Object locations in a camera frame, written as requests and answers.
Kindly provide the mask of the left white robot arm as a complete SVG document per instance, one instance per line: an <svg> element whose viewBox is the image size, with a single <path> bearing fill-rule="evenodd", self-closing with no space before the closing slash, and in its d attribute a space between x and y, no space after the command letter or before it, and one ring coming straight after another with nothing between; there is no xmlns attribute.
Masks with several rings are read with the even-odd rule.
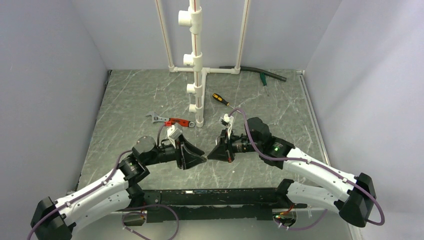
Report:
<svg viewBox="0 0 424 240"><path fill-rule="evenodd" d="M187 170L205 163L204 154L183 135L167 145L143 136L131 150L122 152L112 170L100 179L56 200L42 199L26 238L70 240L73 233L112 212L137 210L146 203L139 182L149 175L149 165L175 161L179 169Z"/></svg>

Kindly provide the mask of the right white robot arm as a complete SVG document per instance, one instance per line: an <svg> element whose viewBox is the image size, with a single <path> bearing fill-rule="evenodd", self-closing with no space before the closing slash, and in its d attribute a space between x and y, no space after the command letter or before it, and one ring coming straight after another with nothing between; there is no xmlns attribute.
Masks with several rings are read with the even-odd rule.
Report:
<svg viewBox="0 0 424 240"><path fill-rule="evenodd" d="M225 114L220 122L225 129L216 138L215 147L207 156L209 160L231 163L236 154L255 152L265 164L302 175L316 184L309 186L282 180L275 194L280 207L294 204L320 207L359 228L372 222L369 217L377 205L377 196L369 175L354 175L318 161L292 143L273 136L268 125L258 117L247 120L248 129L241 135L233 133L233 116Z"/></svg>

